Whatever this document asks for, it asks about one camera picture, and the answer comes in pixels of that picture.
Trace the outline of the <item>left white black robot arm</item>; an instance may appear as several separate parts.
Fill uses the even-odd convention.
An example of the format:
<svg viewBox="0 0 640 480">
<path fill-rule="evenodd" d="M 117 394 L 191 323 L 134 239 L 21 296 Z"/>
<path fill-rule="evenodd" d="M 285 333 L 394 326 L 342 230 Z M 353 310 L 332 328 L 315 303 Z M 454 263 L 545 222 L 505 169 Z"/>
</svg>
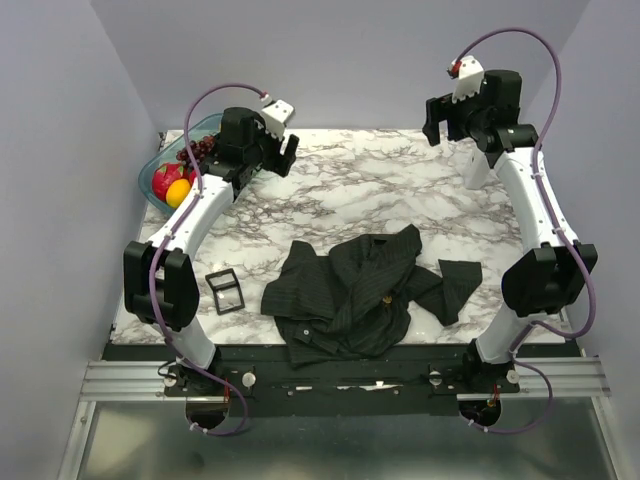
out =
<svg viewBox="0 0 640 480">
<path fill-rule="evenodd" d="M 193 363 L 187 382 L 201 395 L 220 387 L 222 372 L 212 364 L 216 346 L 197 318 L 200 294 L 192 261 L 215 221 L 258 171 L 288 175 L 299 143 L 285 133 L 294 114 L 283 100 L 260 111 L 225 109 L 186 199 L 148 241 L 130 242 L 123 254 L 125 309 Z"/>
</svg>

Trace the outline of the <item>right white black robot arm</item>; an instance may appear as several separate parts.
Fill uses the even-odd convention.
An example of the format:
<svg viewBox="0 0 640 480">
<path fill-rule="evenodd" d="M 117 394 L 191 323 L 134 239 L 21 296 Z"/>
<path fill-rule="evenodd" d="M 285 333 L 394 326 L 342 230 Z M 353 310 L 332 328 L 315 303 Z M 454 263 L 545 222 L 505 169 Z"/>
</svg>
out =
<svg viewBox="0 0 640 480">
<path fill-rule="evenodd" d="M 486 70 L 472 57 L 454 62 L 449 74 L 455 88 L 427 100 L 423 133 L 436 146 L 445 123 L 449 141 L 474 141 L 464 183 L 478 189 L 496 174 L 514 210 L 523 249 L 502 276 L 498 313 L 473 343 L 478 357 L 459 370 L 462 384 L 480 392 L 496 380 L 494 365 L 510 362 L 534 323 L 576 301 L 585 284 L 582 273 L 593 270 L 598 254 L 568 225 L 545 174 L 544 157 L 534 150 L 537 131 L 519 120 L 521 75 Z"/>
</svg>

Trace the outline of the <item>black pinstriped shirt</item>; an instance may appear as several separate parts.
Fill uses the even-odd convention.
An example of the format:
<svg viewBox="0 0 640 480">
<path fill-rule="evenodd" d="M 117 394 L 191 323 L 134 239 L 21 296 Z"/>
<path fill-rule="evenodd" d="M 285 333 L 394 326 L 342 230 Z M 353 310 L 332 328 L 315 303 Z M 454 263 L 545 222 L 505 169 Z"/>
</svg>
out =
<svg viewBox="0 0 640 480">
<path fill-rule="evenodd" d="M 294 241 L 277 279 L 265 286 L 261 312 L 274 319 L 295 367 L 334 359 L 382 355 L 404 339 L 416 303 L 443 326 L 483 282 L 473 261 L 442 260 L 433 272 L 421 267 L 419 230 L 363 234 L 325 255 Z M 392 302 L 382 299 L 390 296 Z"/>
</svg>

